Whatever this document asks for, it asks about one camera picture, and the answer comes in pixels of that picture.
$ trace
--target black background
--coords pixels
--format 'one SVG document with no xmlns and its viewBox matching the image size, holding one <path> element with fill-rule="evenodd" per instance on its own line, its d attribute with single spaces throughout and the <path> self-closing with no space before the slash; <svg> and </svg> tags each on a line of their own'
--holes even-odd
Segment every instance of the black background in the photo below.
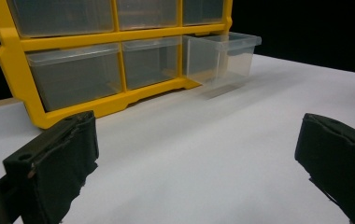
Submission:
<svg viewBox="0 0 355 224">
<path fill-rule="evenodd" d="M 234 0 L 231 31 L 261 36 L 256 54 L 355 72 L 355 1 Z"/>
</svg>

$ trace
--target plastic drawer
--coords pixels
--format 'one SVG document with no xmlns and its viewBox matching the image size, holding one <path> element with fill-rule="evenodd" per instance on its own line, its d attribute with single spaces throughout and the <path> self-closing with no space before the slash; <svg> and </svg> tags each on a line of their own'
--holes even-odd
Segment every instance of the plastic drawer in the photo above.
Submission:
<svg viewBox="0 0 355 224">
<path fill-rule="evenodd" d="M 180 43 L 180 36 L 123 42 L 128 90 L 176 77 Z"/>
<path fill-rule="evenodd" d="M 121 91 L 119 44 L 57 49 L 26 55 L 46 111 Z"/>
<path fill-rule="evenodd" d="M 255 35 L 185 35 L 184 73 L 201 84 L 227 84 L 248 76 L 254 48 L 261 43 Z"/>
<path fill-rule="evenodd" d="M 178 0 L 117 0 L 120 30 L 178 25 Z"/>
<path fill-rule="evenodd" d="M 220 23 L 224 0 L 183 0 L 183 25 Z"/>
<path fill-rule="evenodd" d="M 8 0 L 22 37 L 113 31 L 109 0 Z"/>
</svg>

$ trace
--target black rubber pad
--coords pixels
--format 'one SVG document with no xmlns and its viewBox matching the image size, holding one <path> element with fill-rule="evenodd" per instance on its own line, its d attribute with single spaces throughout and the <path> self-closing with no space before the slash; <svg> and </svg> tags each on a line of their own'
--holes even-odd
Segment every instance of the black rubber pad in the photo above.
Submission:
<svg viewBox="0 0 355 224">
<path fill-rule="evenodd" d="M 295 159 L 355 223 L 355 129 L 335 119 L 305 114 Z"/>
<path fill-rule="evenodd" d="M 63 119 L 3 161 L 25 224 L 57 224 L 99 156 L 93 112 Z"/>
</svg>

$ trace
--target yellow plastic frame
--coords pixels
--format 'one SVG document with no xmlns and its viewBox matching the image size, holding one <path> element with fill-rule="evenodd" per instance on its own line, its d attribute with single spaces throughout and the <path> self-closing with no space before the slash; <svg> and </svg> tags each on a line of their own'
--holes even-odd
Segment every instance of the yellow plastic frame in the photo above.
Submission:
<svg viewBox="0 0 355 224">
<path fill-rule="evenodd" d="M 44 38 L 22 38 L 18 35 L 14 20 L 8 8 L 7 0 L 0 0 L 0 65 L 6 77 L 12 95 L 22 100 L 34 125 L 47 129 L 60 119 L 70 115 L 93 110 L 97 118 L 125 109 L 129 104 L 140 99 L 162 92 L 176 89 L 191 89 L 199 84 L 182 75 L 182 46 L 178 46 L 177 77 L 162 83 L 128 91 L 125 82 L 122 53 L 119 52 L 122 92 L 105 98 L 96 99 L 80 105 L 72 105 L 63 109 L 46 112 L 37 92 L 25 52 L 42 49 L 65 49 L 95 44 L 121 42 L 134 39 L 157 38 L 187 34 L 225 34 L 233 23 L 231 12 L 233 0 L 224 0 L 222 22 L 209 25 L 183 26 L 183 0 L 178 1 L 177 27 L 120 31 L 116 0 L 110 0 L 115 31 L 93 35 L 72 35 Z"/>
</svg>

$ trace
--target white surface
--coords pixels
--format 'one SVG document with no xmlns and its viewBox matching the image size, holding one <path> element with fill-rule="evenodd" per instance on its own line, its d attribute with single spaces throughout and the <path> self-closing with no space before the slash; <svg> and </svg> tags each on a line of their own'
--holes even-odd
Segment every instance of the white surface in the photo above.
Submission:
<svg viewBox="0 0 355 224">
<path fill-rule="evenodd" d="M 201 90 L 98 119 L 99 167 L 64 223 L 348 223 L 294 150 L 306 112 L 355 128 L 355 73 L 254 55 L 244 86 Z M 23 104 L 0 107 L 0 177 L 39 133 Z"/>
</svg>

